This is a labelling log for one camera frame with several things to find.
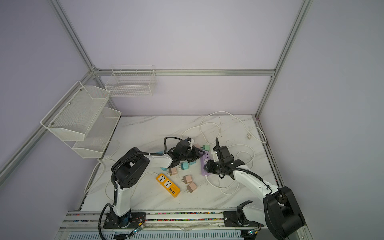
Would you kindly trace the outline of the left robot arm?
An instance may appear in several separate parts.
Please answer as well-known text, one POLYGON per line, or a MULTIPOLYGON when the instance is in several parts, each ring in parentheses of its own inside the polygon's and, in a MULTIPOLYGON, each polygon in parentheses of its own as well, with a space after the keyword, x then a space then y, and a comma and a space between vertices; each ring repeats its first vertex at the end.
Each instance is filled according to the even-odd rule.
POLYGON ((193 145, 191 138, 180 139, 177 137, 165 137, 164 147, 167 140, 178 140, 177 145, 171 149, 165 149, 163 153, 148 153, 134 147, 125 153, 111 168, 110 181, 114 186, 114 199, 110 207, 111 215, 120 219, 131 217, 131 192, 132 188, 139 182, 147 168, 171 169, 177 167, 181 162, 195 162, 205 152, 193 145))

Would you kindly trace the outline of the teal mountain-shaped power strip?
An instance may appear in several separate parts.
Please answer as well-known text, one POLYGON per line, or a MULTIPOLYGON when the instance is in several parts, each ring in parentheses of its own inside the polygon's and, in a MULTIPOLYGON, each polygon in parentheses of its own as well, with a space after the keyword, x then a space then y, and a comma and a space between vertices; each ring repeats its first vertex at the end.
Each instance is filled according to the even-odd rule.
POLYGON ((163 171, 167 171, 168 169, 168 162, 166 160, 161 160, 161 164, 160 164, 160 168, 163 170, 163 171))

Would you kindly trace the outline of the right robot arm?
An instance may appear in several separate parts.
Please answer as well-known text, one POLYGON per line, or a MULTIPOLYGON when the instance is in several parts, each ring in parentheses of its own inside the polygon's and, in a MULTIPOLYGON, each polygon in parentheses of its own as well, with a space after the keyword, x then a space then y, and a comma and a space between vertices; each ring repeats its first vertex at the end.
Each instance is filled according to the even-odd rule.
POLYGON ((230 177, 244 185, 260 203, 247 200, 236 207, 236 211, 225 213, 231 225, 239 227, 266 226, 278 240, 284 240, 306 225, 293 191, 278 187, 252 172, 240 159, 235 159, 226 146, 213 148, 214 159, 208 160, 205 171, 220 177, 230 177))

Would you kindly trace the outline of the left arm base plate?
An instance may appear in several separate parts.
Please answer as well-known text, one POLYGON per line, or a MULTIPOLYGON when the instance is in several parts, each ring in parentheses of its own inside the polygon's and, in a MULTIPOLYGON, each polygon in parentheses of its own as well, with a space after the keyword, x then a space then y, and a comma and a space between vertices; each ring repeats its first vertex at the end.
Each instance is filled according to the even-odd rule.
POLYGON ((118 217, 113 211, 109 211, 103 221, 104 229, 136 229, 140 224, 144 224, 146 213, 128 212, 122 217, 118 217))

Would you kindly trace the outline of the purple power strip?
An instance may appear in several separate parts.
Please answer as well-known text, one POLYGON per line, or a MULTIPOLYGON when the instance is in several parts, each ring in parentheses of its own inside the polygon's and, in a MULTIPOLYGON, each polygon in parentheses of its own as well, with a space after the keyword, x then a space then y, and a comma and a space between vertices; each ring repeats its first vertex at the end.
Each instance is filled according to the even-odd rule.
POLYGON ((210 158, 210 153, 209 151, 205 151, 203 150, 204 154, 201 156, 201 173, 202 173, 202 176, 204 177, 208 177, 210 175, 210 173, 208 173, 206 170, 205 170, 205 165, 208 163, 208 161, 211 159, 210 158))

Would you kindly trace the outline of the mint charger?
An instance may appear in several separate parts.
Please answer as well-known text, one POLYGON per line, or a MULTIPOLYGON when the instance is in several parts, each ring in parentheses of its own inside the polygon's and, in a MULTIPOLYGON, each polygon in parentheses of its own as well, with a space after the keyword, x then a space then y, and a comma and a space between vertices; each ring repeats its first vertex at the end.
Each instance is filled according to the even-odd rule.
POLYGON ((189 169, 189 167, 190 167, 190 165, 189 165, 189 163, 188 162, 182 162, 181 164, 180 164, 180 169, 183 171, 183 170, 187 170, 187 169, 189 169))

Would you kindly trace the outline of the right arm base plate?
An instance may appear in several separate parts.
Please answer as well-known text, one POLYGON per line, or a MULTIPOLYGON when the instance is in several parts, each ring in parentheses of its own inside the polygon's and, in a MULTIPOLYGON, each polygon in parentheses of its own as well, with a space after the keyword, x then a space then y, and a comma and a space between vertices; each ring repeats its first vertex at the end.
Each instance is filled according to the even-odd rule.
POLYGON ((263 224, 249 221, 244 214, 239 214, 237 211, 224 211, 225 227, 263 227, 263 224))

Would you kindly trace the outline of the green charger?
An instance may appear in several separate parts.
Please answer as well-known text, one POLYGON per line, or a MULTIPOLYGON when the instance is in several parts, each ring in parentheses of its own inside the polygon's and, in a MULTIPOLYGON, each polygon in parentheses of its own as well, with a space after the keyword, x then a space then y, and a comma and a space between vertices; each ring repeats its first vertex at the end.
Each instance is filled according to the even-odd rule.
POLYGON ((211 149, 211 147, 210 147, 210 145, 203 145, 202 149, 203 149, 204 151, 209 152, 210 149, 211 149))

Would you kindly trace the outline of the orange power strip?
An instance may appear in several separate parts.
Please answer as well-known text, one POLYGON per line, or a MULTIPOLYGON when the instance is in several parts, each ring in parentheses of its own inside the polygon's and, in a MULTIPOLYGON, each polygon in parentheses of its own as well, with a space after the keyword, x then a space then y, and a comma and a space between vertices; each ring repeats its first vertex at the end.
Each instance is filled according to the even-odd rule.
POLYGON ((156 177, 156 180, 174 198, 176 198, 180 194, 180 188, 176 184, 174 184, 166 175, 159 174, 156 177))

